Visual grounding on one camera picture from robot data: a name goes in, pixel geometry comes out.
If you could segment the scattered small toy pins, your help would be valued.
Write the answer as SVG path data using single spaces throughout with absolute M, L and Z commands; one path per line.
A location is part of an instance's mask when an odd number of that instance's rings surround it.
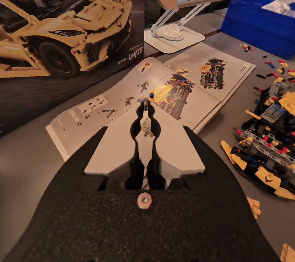
M 239 44 L 238 48 L 243 53 L 243 58 L 246 58 L 246 61 L 250 58 L 250 63 L 256 66 L 254 69 L 255 77 L 262 80 L 265 85 L 272 85 L 281 78 L 282 82 L 286 83 L 288 87 L 294 87 L 294 63 L 246 43 Z

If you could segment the toy car set box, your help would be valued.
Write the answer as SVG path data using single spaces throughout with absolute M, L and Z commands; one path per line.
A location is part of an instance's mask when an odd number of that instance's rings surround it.
M 0 136 L 144 55 L 145 0 L 0 0 Z

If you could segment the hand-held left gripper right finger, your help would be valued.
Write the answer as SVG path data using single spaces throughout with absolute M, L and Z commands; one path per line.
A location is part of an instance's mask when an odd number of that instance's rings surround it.
M 205 165 L 188 135 L 190 129 L 155 103 L 147 104 L 150 130 L 155 137 L 147 166 L 149 189 L 164 190 L 173 179 L 203 174 Z

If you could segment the crumpled white paper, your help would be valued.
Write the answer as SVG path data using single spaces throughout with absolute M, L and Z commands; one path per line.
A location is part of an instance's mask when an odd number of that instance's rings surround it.
M 267 5 L 264 5 L 262 9 L 295 18 L 295 10 L 291 8 L 291 4 L 294 3 L 295 0 L 275 0 Z

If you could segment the blue plastic bin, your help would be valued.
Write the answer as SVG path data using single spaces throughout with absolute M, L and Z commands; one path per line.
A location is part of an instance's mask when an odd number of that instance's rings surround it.
M 231 0 L 221 32 L 290 59 L 295 54 L 295 20 L 262 8 L 273 1 Z

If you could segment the open instruction booklet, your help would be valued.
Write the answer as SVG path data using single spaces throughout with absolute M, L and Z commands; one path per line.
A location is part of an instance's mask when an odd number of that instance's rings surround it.
M 66 161 L 153 91 L 158 107 L 198 133 L 255 67 L 203 43 L 165 63 L 149 57 L 103 94 L 59 114 L 46 130 Z

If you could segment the grey desk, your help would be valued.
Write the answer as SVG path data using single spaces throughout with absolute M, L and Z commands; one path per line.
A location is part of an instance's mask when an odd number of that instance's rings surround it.
M 285 243 L 294 249 L 294 201 L 266 194 L 241 176 L 230 166 L 220 142 L 225 140 L 230 146 L 236 145 L 232 127 L 240 127 L 248 117 L 245 110 L 252 110 L 255 106 L 258 95 L 253 87 L 264 88 L 271 80 L 271 77 L 264 80 L 256 76 L 272 72 L 265 62 L 272 61 L 276 65 L 279 59 L 286 59 L 256 47 L 252 52 L 242 52 L 239 45 L 248 42 L 219 30 L 213 31 L 213 28 L 219 27 L 208 19 L 208 16 L 198 16 L 191 21 L 189 28 L 203 33 L 205 27 L 205 32 L 208 32 L 204 40 L 206 45 L 255 64 L 256 68 L 198 136 L 227 164 L 246 196 L 260 201 L 262 214 L 258 224 L 269 244 L 280 255 Z M 137 63 L 128 65 L 1 138 L 1 260 L 27 228 L 40 198 L 64 163 L 45 127 L 61 112 L 113 87 Z

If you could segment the toy car chassis model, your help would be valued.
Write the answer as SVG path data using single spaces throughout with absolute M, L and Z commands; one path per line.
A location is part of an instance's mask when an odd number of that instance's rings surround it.
M 238 146 L 221 146 L 234 168 L 259 189 L 289 200 L 295 199 L 294 185 L 294 91 L 283 77 L 260 92 L 254 112 L 238 134 Z

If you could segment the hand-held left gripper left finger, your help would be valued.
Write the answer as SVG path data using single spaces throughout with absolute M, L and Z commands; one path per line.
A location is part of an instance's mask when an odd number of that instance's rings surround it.
M 126 189 L 140 190 L 145 167 L 139 158 L 136 136 L 141 131 L 145 105 L 137 102 L 107 126 L 84 173 L 114 178 Z

